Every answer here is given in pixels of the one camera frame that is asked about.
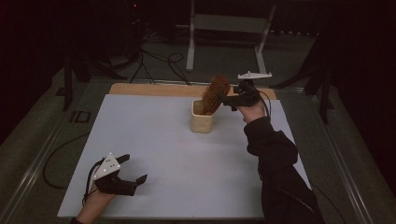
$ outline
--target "gray floor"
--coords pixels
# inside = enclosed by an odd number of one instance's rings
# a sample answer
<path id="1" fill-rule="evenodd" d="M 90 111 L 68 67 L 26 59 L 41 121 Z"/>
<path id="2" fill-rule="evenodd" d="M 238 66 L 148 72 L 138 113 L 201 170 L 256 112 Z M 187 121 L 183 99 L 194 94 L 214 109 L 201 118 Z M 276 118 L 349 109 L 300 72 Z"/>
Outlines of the gray floor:
<path id="1" fill-rule="evenodd" d="M 279 83 L 297 74 L 313 38 L 300 35 L 270 35 L 263 57 L 267 70 L 274 77 L 256 82 L 259 86 Z M 185 38 L 176 41 L 150 41 L 143 49 L 168 56 L 187 55 Z M 157 81 L 179 81 L 167 63 L 145 55 L 150 75 Z M 224 75 L 231 83 L 236 75 L 246 71 L 257 72 L 253 48 L 222 45 L 206 38 L 198 39 L 194 70 L 185 72 L 186 58 L 178 63 L 190 82 L 209 82 L 214 75 Z M 120 71 L 131 77 L 137 64 Z M 58 218 L 57 212 L 64 190 L 53 189 L 43 181 L 43 160 L 52 150 L 90 131 L 105 94 L 117 80 L 95 76 L 90 83 L 75 83 L 75 101 L 69 112 L 63 112 L 64 98 L 55 96 L 63 85 L 63 70 L 53 79 L 52 87 L 39 99 L 30 113 L 21 121 L 0 148 L 0 222 L 5 223 L 68 223 Z M 146 78 L 142 69 L 136 81 Z M 375 167 L 359 132 L 354 126 L 337 89 L 331 89 L 329 125 L 318 117 L 315 97 L 301 93 L 306 80 L 276 92 L 284 106 L 295 142 L 300 150 L 310 180 L 321 189 L 341 212 L 346 223 L 396 223 L 396 201 L 383 177 Z M 88 123 L 69 122 L 71 111 L 89 111 Z M 86 137 L 62 147 L 48 164 L 47 176 L 56 185 L 67 186 L 84 148 Z M 335 208 L 317 189 L 319 206 L 327 223 L 343 223 Z M 242 220 L 107 220 L 96 223 L 254 223 Z"/>

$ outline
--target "table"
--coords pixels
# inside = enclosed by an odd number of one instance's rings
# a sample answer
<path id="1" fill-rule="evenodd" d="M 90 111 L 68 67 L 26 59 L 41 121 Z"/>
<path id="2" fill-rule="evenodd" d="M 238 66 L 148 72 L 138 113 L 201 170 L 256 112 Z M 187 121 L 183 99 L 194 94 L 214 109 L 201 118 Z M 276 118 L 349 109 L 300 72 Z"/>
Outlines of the table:
<path id="1" fill-rule="evenodd" d="M 115 84 L 103 101 L 58 217 L 81 209 L 88 172 L 112 152 L 130 154 L 119 177 L 148 174 L 135 196 L 119 196 L 102 217 L 125 219 L 263 218 L 258 159 L 246 151 L 242 115 L 221 106 L 211 133 L 190 130 L 191 102 L 204 86 Z M 292 140 L 280 102 L 271 90 L 272 121 Z M 296 169 L 308 180 L 299 159 Z"/>

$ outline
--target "sleeve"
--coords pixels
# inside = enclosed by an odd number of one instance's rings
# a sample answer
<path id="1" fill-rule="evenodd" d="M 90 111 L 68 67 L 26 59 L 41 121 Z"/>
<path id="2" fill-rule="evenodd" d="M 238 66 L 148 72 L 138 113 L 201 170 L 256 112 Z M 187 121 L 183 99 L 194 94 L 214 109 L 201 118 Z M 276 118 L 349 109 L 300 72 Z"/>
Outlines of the sleeve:
<path id="1" fill-rule="evenodd" d="M 283 132 L 275 132 L 267 117 L 251 121 L 244 131 L 247 151 L 259 158 L 266 223 L 324 223 L 314 192 L 293 166 L 297 147 Z"/>

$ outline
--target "wooden edge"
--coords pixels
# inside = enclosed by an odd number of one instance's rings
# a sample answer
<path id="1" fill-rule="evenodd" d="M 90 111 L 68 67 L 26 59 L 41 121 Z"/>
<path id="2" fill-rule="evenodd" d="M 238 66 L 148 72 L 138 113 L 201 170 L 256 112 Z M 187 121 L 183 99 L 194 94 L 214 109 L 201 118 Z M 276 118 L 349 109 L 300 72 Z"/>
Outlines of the wooden edge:
<path id="1" fill-rule="evenodd" d="M 201 97 L 205 89 L 206 86 L 115 83 L 111 86 L 109 94 Z M 273 90 L 262 88 L 258 90 L 268 95 L 271 100 L 276 100 Z"/>

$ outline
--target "wooden container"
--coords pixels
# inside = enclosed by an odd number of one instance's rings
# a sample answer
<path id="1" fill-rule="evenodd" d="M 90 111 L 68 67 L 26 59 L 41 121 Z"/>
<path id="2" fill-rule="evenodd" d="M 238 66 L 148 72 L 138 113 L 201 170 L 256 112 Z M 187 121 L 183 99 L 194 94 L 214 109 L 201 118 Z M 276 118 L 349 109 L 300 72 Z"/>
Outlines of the wooden container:
<path id="1" fill-rule="evenodd" d="M 191 130 L 195 133 L 210 133 L 214 114 L 201 115 L 204 109 L 202 101 L 193 101 L 191 105 Z"/>

